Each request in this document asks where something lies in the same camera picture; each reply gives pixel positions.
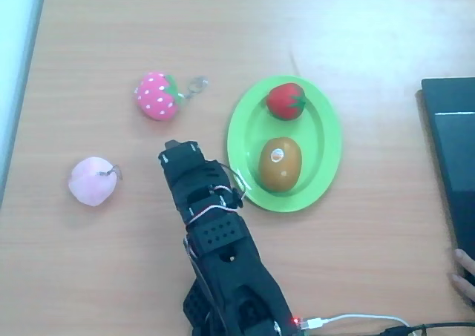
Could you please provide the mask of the person's hand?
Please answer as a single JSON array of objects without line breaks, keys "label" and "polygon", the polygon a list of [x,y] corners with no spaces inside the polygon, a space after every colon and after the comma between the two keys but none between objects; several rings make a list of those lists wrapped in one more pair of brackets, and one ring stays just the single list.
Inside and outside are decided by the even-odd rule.
[{"label": "person's hand", "polygon": [[452,285],[474,307],[474,259],[460,248],[453,250],[453,258],[460,270],[450,274]]}]

